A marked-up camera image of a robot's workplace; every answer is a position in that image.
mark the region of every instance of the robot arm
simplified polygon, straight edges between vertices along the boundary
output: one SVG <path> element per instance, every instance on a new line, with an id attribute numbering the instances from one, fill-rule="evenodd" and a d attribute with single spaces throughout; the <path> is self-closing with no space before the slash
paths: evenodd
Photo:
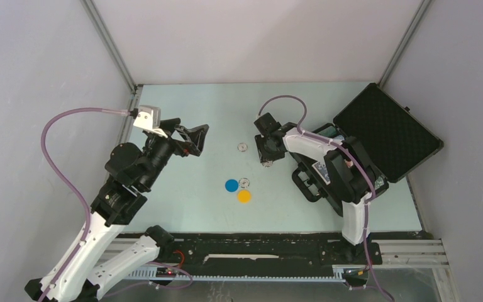
<path id="1" fill-rule="evenodd" d="M 301 134 L 293 123 L 280 125 L 271 114 L 266 113 L 255 121 L 260 135 L 255 136 L 258 154 L 262 163 L 284 158 L 286 152 L 307 156 L 326 168 L 330 186 L 343 206 L 343 238 L 352 245 L 363 241 L 365 200 L 371 197 L 369 186 L 350 159 L 330 143 L 323 143 L 306 134 Z M 380 172 L 369 159 L 362 144 L 354 137 L 334 140 L 352 154 L 362 165 L 372 182 Z"/>
<path id="2" fill-rule="evenodd" d="M 49 274 L 29 281 L 25 291 L 33 300 L 38 301 L 48 288 L 44 302 L 97 301 L 137 267 L 171 252 L 173 237 L 161 227 L 153 226 L 128 250 L 94 267 L 112 240 L 147 201 L 142 193 L 151 191 L 171 155 L 199 156 L 208 132 L 208 125 L 184 128 L 178 118 L 160 121 L 160 109 L 155 107 L 140 106 L 131 115 L 136 119 L 133 125 L 143 129 L 147 136 L 143 150 L 132 143 L 122 143 L 112 150 L 105 165 L 110 175 L 91 204 L 87 236 L 81 240 L 85 224 Z M 171 137 L 175 131 L 183 142 Z"/>

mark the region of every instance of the light blue table surface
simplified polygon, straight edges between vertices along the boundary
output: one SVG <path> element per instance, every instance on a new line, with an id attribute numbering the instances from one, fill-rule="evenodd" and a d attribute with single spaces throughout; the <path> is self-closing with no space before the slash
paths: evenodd
<path id="1" fill-rule="evenodd" d="M 303 99 L 308 115 L 303 128 L 313 130 L 332 122 L 368 83 L 266 83 L 148 85 L 140 104 L 162 109 L 162 119 L 181 118 L 192 128 L 208 124 L 200 157 L 173 156 L 147 193 L 148 201 L 126 232 L 160 225 L 169 232 L 339 232 L 343 219 L 325 199 L 306 201 L 291 180 L 296 167 L 290 155 L 264 168 L 258 160 L 253 122 L 261 105 L 280 94 Z M 297 122 L 302 106 L 278 99 L 264 112 L 281 122 Z M 143 146 L 145 135 L 132 129 L 129 141 Z M 246 152 L 238 151 L 246 143 Z M 228 179 L 249 179 L 249 203 L 225 189 Z M 371 205 L 370 228 L 375 232 L 421 229 L 406 180 L 391 184 Z"/>

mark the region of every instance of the red wire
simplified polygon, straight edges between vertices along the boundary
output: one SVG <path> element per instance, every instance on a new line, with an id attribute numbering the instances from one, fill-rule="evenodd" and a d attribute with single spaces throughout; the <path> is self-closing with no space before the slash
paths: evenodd
<path id="1" fill-rule="evenodd" d="M 184 254 L 180 251 L 180 250 L 176 250 L 175 252 L 173 252 L 173 254 L 180 254 L 180 263 L 179 263 L 179 267 L 182 267 L 182 264 L 184 263 Z"/>

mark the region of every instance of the metal washer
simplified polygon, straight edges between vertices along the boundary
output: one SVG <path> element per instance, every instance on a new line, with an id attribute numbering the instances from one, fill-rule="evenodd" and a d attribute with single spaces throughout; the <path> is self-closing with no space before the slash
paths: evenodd
<path id="1" fill-rule="evenodd" d="M 247 178 L 242 178 L 238 181 L 238 184 L 240 185 L 240 188 L 246 189 L 249 186 L 249 180 Z"/>
<path id="2" fill-rule="evenodd" d="M 240 152 L 245 152 L 245 151 L 247 151 L 247 148 L 248 148 L 248 147 L 247 147 L 247 144 L 246 144 L 246 143 L 239 143 L 239 144 L 238 144 L 238 150 L 239 150 Z"/>

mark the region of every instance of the sticker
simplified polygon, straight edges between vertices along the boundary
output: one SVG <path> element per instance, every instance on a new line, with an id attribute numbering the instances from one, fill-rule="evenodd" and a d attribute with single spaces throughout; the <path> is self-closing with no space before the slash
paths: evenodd
<path id="1" fill-rule="evenodd" d="M 384 184 L 384 179 L 382 178 L 382 176 L 379 176 L 379 178 L 377 178 L 377 180 L 375 181 L 375 190 L 382 187 Z"/>
<path id="2" fill-rule="evenodd" d="M 225 183 L 225 189 L 229 192 L 236 192 L 238 190 L 238 182 L 235 179 L 229 179 Z"/>
<path id="3" fill-rule="evenodd" d="M 319 174 L 319 176 L 324 180 L 325 184 L 330 184 L 330 176 L 328 175 L 328 171 L 326 170 L 326 166 L 321 162 L 315 162 L 312 165 L 312 168 Z"/>
<path id="4" fill-rule="evenodd" d="M 238 201 L 241 203 L 248 203 L 249 201 L 251 201 L 251 192 L 247 190 L 241 190 L 238 193 Z"/>

